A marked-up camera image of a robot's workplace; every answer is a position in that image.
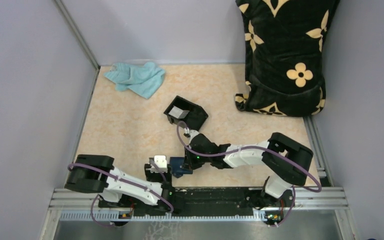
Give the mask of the grey credit card stack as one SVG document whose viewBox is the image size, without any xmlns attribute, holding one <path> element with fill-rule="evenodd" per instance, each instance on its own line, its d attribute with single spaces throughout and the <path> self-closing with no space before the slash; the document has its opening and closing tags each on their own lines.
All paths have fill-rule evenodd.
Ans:
<svg viewBox="0 0 384 240">
<path fill-rule="evenodd" d="M 190 112 L 189 110 L 184 110 L 177 106 L 173 106 L 171 110 L 168 112 L 168 115 L 176 119 L 184 119 L 189 112 Z"/>
</svg>

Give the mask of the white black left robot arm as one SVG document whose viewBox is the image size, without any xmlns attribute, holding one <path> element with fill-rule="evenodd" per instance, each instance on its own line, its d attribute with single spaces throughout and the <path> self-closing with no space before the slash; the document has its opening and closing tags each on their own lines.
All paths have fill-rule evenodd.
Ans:
<svg viewBox="0 0 384 240">
<path fill-rule="evenodd" d="M 129 200 L 173 213 L 175 189 L 171 183 L 166 156 L 156 155 L 144 166 L 146 180 L 129 175 L 113 165 L 108 155 L 79 154 L 68 165 L 69 175 L 64 188 L 84 194 L 98 194 L 106 202 L 124 207 Z"/>
</svg>

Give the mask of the black plastic card box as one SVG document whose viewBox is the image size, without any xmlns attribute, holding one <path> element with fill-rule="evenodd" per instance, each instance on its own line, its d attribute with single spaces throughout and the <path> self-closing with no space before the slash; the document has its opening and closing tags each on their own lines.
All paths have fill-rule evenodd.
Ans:
<svg viewBox="0 0 384 240">
<path fill-rule="evenodd" d="M 199 131 L 209 117 L 208 113 L 198 104 L 195 104 L 177 95 L 163 112 L 170 124 L 177 125 L 183 121 L 192 129 Z"/>
</svg>

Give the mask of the blue leather card holder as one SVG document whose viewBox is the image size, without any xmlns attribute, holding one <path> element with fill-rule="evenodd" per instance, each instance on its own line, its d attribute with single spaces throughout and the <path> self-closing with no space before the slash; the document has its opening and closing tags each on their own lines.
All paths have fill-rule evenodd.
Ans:
<svg viewBox="0 0 384 240">
<path fill-rule="evenodd" d="M 192 175 L 193 170 L 183 169 L 184 157 L 170 157 L 171 175 L 175 178 L 181 178 L 183 175 Z"/>
</svg>

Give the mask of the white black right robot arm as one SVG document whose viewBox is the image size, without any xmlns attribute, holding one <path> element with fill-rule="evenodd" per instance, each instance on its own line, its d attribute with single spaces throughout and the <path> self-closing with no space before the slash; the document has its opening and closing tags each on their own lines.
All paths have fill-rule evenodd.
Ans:
<svg viewBox="0 0 384 240">
<path fill-rule="evenodd" d="M 189 143 L 184 144 L 186 168 L 195 170 L 209 163 L 222 169 L 242 166 L 267 166 L 273 175 L 266 180 L 261 199 L 267 206 L 275 206 L 286 190 L 304 186 L 309 177 L 313 151 L 290 137 L 275 132 L 267 141 L 250 145 L 211 142 L 204 134 L 191 131 Z"/>
</svg>

